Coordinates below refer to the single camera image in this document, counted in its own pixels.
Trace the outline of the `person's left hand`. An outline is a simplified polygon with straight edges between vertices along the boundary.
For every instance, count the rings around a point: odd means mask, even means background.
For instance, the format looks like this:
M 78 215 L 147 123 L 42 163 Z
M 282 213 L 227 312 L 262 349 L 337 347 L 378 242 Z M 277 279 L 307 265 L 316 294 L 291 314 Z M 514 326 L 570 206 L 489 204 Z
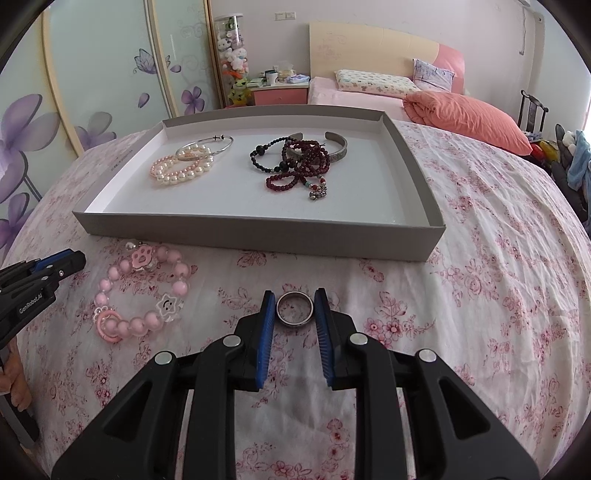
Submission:
M 8 357 L 2 367 L 0 383 L 1 394 L 10 394 L 14 407 L 19 411 L 29 408 L 32 396 L 25 378 L 16 337 L 8 344 Z

